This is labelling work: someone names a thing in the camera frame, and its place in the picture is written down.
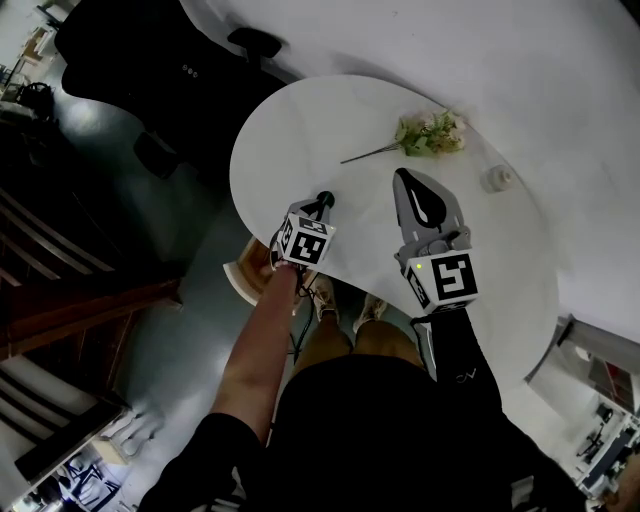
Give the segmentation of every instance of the flower stem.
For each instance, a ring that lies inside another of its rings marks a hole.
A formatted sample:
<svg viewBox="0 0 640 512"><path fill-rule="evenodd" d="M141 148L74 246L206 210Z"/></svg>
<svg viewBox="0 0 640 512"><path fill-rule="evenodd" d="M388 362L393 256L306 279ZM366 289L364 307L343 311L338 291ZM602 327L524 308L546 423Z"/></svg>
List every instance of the flower stem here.
<svg viewBox="0 0 640 512"><path fill-rule="evenodd" d="M383 148L380 149L376 149L375 151L372 151L371 153L365 153L364 155L360 155L357 156L355 158L350 158L349 160L344 160L342 162L340 162L341 164L346 164L349 162L353 162L354 160L360 160L361 158L365 158L367 156L371 156L371 155L377 155L378 153L384 153L386 151L395 151L396 149L400 149L402 147L402 145L399 142L394 142L392 144L389 144L388 146L385 146Z"/></svg>

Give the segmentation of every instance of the fiducial marker cube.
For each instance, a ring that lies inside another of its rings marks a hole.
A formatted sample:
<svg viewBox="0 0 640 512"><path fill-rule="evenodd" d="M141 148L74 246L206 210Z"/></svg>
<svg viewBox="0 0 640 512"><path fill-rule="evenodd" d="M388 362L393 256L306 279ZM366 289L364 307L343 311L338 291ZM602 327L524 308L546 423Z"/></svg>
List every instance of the fiducial marker cube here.
<svg viewBox="0 0 640 512"><path fill-rule="evenodd" d="M290 213L278 237L283 258L307 267L317 265L327 253L335 231L329 224Z"/></svg>
<svg viewBox="0 0 640 512"><path fill-rule="evenodd" d="M470 250L410 258L404 277L425 315L460 309L478 297Z"/></svg>

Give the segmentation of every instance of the leg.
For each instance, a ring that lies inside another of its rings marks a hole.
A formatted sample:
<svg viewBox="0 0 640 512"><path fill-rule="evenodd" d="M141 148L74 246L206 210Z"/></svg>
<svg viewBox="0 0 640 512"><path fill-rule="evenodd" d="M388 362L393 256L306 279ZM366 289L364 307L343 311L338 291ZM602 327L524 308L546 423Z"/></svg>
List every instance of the leg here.
<svg viewBox="0 0 640 512"><path fill-rule="evenodd" d="M370 321L358 329L353 354L398 357L424 369L420 354L409 337L395 325Z"/></svg>
<svg viewBox="0 0 640 512"><path fill-rule="evenodd" d="M351 352L349 338L338 326L340 317L329 278L319 275L313 283L311 293L319 323L305 343L293 368L292 377L309 366L346 356Z"/></svg>
<svg viewBox="0 0 640 512"><path fill-rule="evenodd" d="M386 302L367 294L362 313L353 324L357 334L353 353L398 357L424 369L418 349L409 337L395 325L380 321L386 309Z"/></svg>
<svg viewBox="0 0 640 512"><path fill-rule="evenodd" d="M345 333L338 327L336 315L326 313L313 331L304 350L293 368L292 377L314 364L329 361L336 357L346 356L351 352L351 343Z"/></svg>

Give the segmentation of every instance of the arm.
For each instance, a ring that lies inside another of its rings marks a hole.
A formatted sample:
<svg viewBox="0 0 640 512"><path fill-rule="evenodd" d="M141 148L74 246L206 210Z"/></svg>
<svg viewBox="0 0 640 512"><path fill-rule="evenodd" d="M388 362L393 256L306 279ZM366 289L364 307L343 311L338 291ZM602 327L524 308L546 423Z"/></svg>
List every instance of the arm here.
<svg viewBox="0 0 640 512"><path fill-rule="evenodd" d="M211 412L243 421L265 445L289 347L298 276L279 267L240 333Z"/></svg>
<svg viewBox="0 0 640 512"><path fill-rule="evenodd" d="M190 511L229 499L236 482L251 474L266 444L289 346L298 277L276 270L231 351L210 414L182 453L164 469L140 511Z"/></svg>
<svg viewBox="0 0 640 512"><path fill-rule="evenodd" d="M467 407L502 411L502 399L493 373L478 345L465 309L431 317L433 357L438 386Z"/></svg>

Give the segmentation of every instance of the flower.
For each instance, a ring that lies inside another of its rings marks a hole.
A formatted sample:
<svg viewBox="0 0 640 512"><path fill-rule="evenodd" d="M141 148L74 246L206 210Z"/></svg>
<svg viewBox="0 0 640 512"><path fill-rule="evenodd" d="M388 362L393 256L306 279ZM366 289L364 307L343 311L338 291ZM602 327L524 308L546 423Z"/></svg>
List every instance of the flower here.
<svg viewBox="0 0 640 512"><path fill-rule="evenodd" d="M417 115L401 117L398 120L395 142L356 158L340 163L352 162L370 155L404 149L407 156L434 157L442 153L454 153L464 148L462 132L464 120L448 110L441 114L422 112Z"/></svg>

